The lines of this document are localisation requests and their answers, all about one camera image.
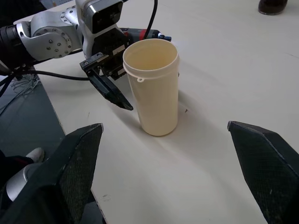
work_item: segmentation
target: gray floor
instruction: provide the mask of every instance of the gray floor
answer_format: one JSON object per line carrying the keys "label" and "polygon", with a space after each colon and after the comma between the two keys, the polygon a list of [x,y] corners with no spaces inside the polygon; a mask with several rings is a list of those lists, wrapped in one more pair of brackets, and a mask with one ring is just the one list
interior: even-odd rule
{"label": "gray floor", "polygon": [[[9,87],[0,98],[0,108],[16,94]],[[6,156],[25,156],[36,147],[42,147],[50,157],[64,137],[51,102],[42,85],[30,94],[18,97],[0,115],[0,150]],[[86,204],[81,224],[101,224],[102,215],[92,199]]]}

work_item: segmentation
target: person's leg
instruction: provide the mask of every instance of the person's leg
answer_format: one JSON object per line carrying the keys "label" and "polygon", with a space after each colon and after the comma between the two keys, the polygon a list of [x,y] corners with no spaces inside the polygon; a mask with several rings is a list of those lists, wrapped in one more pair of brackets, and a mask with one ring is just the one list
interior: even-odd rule
{"label": "person's leg", "polygon": [[0,150],[0,189],[4,184],[17,172],[25,166],[34,163],[42,162],[44,151],[41,148],[36,148],[25,156],[9,156],[6,157]]}
{"label": "person's leg", "polygon": [[23,156],[6,157],[0,151],[0,188],[17,172],[28,164],[33,163],[31,158]]}

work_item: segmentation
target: container rim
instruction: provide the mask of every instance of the container rim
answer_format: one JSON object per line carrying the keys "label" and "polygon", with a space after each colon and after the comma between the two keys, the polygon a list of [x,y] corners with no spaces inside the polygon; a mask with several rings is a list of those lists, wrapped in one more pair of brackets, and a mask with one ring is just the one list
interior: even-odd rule
{"label": "container rim", "polygon": [[[126,53],[126,51],[128,50],[128,49],[130,49],[130,47],[132,47],[134,44],[137,44],[137,43],[140,43],[140,42],[145,42],[145,41],[153,41],[153,40],[155,40],[155,41],[165,41],[165,42],[167,42],[168,44],[171,44],[174,48],[175,48],[175,50],[176,50],[176,52],[177,52],[177,55],[176,55],[176,57],[174,58],[174,60],[170,63],[170,64],[168,64],[168,65],[166,65],[166,66],[164,66],[164,67],[162,67],[162,68],[159,68],[159,69],[153,69],[153,70],[141,70],[141,69],[136,69],[136,68],[134,68],[134,67],[132,67],[132,66],[130,66],[130,65],[128,65],[127,64],[127,62],[124,60],[124,56],[125,56],[125,53]],[[177,61],[177,59],[178,59],[178,50],[177,50],[177,48],[173,45],[173,43],[171,43],[171,42],[169,42],[169,41],[166,41],[166,40],[163,40],[163,39],[157,39],[157,38],[152,38],[152,39],[145,39],[145,40],[142,40],[142,41],[138,41],[138,42],[136,42],[136,43],[133,43],[132,45],[130,45],[126,50],[125,50],[125,52],[123,53],[123,55],[122,55],[122,61],[123,61],[123,63],[128,67],[128,68],[130,68],[130,69],[133,69],[133,70],[136,70],[136,71],[139,71],[139,72],[153,72],[153,71],[161,71],[161,70],[163,70],[163,69],[165,69],[165,68],[167,68],[167,67],[170,67],[171,65],[173,65],[176,61]]]}

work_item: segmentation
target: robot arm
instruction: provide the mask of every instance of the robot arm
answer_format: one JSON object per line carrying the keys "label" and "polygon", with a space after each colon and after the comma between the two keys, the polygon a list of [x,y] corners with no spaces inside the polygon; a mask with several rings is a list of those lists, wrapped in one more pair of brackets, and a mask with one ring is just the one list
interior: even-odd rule
{"label": "robot arm", "polygon": [[126,73],[122,54],[130,44],[142,40],[145,33],[147,38],[171,41],[171,37],[158,30],[118,28],[123,2],[76,0],[75,6],[61,12],[40,12],[31,21],[1,28],[0,73],[24,74],[37,63],[81,49],[86,60],[80,65],[93,86],[105,99],[132,110],[108,77],[116,80]]}

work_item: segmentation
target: black cable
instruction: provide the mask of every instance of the black cable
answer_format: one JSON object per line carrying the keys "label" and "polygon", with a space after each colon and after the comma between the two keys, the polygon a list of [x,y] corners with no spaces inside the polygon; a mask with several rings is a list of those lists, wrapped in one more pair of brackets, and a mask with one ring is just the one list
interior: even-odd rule
{"label": "black cable", "polygon": [[10,82],[13,80],[14,75],[8,76],[5,79],[3,79],[0,83],[0,86],[3,85],[2,89],[0,90],[0,97],[4,94],[5,90],[8,88]]}
{"label": "black cable", "polygon": [[73,54],[79,53],[81,51],[83,51],[83,50],[82,49],[74,50],[71,53],[69,53],[68,55],[73,55]]}
{"label": "black cable", "polygon": [[158,8],[158,0],[154,0],[154,9],[153,9],[153,13],[151,14],[151,18],[150,18],[150,20],[149,20],[149,26],[148,26],[148,28],[147,28],[146,31],[145,31],[145,34],[144,34],[143,39],[146,39],[146,38],[148,37],[148,35],[149,35],[151,26],[153,25],[154,18],[155,18],[155,16],[156,16],[157,8]]}
{"label": "black cable", "polygon": [[87,77],[65,76],[65,75],[60,75],[60,74],[52,73],[52,72],[48,72],[48,71],[36,71],[36,70],[20,71],[20,72],[17,72],[15,75],[26,75],[26,74],[46,75],[46,76],[53,76],[53,77],[57,77],[57,78],[64,78],[64,79],[78,80],[78,81],[88,81],[89,80]]}

